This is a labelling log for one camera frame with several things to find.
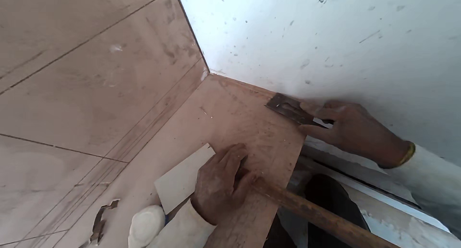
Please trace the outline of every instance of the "wrist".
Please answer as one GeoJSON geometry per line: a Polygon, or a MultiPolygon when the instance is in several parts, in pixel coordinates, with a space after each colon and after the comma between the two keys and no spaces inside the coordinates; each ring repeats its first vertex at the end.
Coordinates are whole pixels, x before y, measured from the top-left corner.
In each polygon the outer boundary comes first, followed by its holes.
{"type": "Polygon", "coordinates": [[[383,169],[399,167],[410,158],[408,157],[405,161],[403,161],[407,157],[411,144],[411,142],[404,141],[397,137],[396,139],[390,141],[387,145],[384,145],[379,157],[374,157],[372,160],[383,169]]]}
{"type": "Polygon", "coordinates": [[[211,220],[209,216],[204,212],[203,207],[200,205],[200,203],[197,201],[197,198],[195,197],[195,194],[192,195],[190,198],[190,204],[192,204],[192,207],[195,209],[197,214],[199,214],[205,221],[212,225],[217,225],[217,223],[214,220],[211,220]]]}

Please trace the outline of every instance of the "floor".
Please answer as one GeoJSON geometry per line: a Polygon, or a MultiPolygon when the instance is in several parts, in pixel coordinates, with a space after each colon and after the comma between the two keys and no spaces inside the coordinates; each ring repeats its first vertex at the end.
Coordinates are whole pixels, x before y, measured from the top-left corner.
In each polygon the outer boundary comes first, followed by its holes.
{"type": "MultiPolygon", "coordinates": [[[[304,136],[296,123],[264,106],[272,95],[225,77],[207,76],[55,248],[82,244],[99,208],[116,198],[118,207],[107,215],[104,240],[98,247],[126,248],[133,215],[160,204],[154,181],[206,143],[219,152],[244,142],[250,153],[245,167],[285,186],[304,136]]],[[[262,247],[277,208],[261,195],[250,194],[243,207],[215,229],[206,247],[262,247]]]]}
{"type": "Polygon", "coordinates": [[[0,247],[52,248],[206,65],[178,0],[0,6],[0,247]]]}

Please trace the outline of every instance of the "bracelet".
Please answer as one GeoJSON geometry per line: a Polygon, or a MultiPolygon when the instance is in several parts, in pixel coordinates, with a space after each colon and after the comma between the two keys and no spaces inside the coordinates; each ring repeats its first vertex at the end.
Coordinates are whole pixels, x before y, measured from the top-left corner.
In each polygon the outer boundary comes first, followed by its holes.
{"type": "Polygon", "coordinates": [[[413,157],[413,154],[416,151],[416,146],[414,145],[413,142],[410,142],[410,141],[405,141],[405,142],[409,143],[410,147],[408,148],[408,151],[406,152],[405,156],[400,160],[400,162],[397,165],[392,166],[392,167],[383,167],[381,165],[378,165],[378,166],[381,169],[393,169],[393,168],[397,168],[397,167],[401,166],[402,164],[408,162],[410,160],[410,158],[413,157]]]}
{"type": "Polygon", "coordinates": [[[413,142],[410,142],[410,141],[406,141],[408,143],[410,143],[410,148],[408,148],[408,152],[406,153],[406,155],[402,158],[402,160],[400,160],[400,163],[396,166],[396,167],[399,167],[401,166],[402,164],[408,162],[408,160],[410,160],[410,158],[413,157],[413,154],[414,152],[416,151],[416,146],[414,145],[413,142]]]}

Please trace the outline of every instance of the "finger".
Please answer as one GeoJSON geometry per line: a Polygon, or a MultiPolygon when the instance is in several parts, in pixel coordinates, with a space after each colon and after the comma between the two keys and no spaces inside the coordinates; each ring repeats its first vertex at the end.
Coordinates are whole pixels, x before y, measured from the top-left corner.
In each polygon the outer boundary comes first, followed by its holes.
{"type": "Polygon", "coordinates": [[[339,113],[336,109],[324,108],[317,104],[302,102],[300,107],[310,115],[319,119],[337,120],[339,113]]]}
{"type": "Polygon", "coordinates": [[[227,153],[226,155],[221,159],[221,161],[219,162],[220,165],[222,165],[223,167],[226,167],[227,165],[227,162],[229,160],[229,157],[233,157],[235,154],[238,154],[239,150],[240,149],[245,149],[245,144],[242,144],[242,143],[239,143],[239,144],[236,144],[234,145],[227,153]]]}
{"type": "Polygon", "coordinates": [[[227,152],[234,146],[235,145],[230,145],[230,146],[224,148],[223,150],[217,152],[206,163],[208,163],[208,164],[218,164],[219,162],[221,162],[221,160],[224,158],[224,156],[227,154],[227,152]]]}
{"type": "Polygon", "coordinates": [[[322,128],[314,125],[301,125],[299,130],[313,138],[324,141],[325,143],[334,143],[334,132],[331,129],[322,128]]]}
{"type": "Polygon", "coordinates": [[[241,148],[239,150],[236,150],[233,153],[233,155],[229,156],[225,167],[227,173],[232,177],[235,177],[235,174],[237,173],[237,170],[240,164],[242,163],[243,158],[247,157],[247,155],[248,150],[246,148],[241,148]]]}
{"type": "Polygon", "coordinates": [[[325,102],[325,108],[340,108],[351,104],[350,102],[340,101],[340,100],[329,100],[325,102]]]}
{"type": "Polygon", "coordinates": [[[235,206],[239,207],[243,204],[245,197],[251,188],[251,184],[253,184],[257,179],[258,174],[255,171],[251,171],[243,176],[238,183],[237,189],[232,194],[232,200],[235,206]]]}

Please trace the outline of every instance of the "beige ceramic tile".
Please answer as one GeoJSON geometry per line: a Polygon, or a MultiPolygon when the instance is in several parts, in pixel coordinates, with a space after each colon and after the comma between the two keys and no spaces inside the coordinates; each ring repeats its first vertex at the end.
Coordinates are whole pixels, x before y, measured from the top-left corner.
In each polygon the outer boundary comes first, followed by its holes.
{"type": "Polygon", "coordinates": [[[0,136],[0,245],[22,240],[101,160],[0,136]]]}
{"type": "Polygon", "coordinates": [[[0,95],[0,133],[106,155],[200,59],[177,0],[155,0],[0,95]]]}
{"type": "Polygon", "coordinates": [[[0,92],[151,0],[0,0],[0,92]]]}
{"type": "Polygon", "coordinates": [[[200,59],[106,156],[130,162],[208,75],[200,59]]]}
{"type": "Polygon", "coordinates": [[[0,246],[1,248],[52,248],[61,238],[66,234],[67,231],[54,233],[47,238],[36,237],[28,240],[24,240],[21,242],[15,242],[11,244],[7,244],[4,246],[0,246]]]}

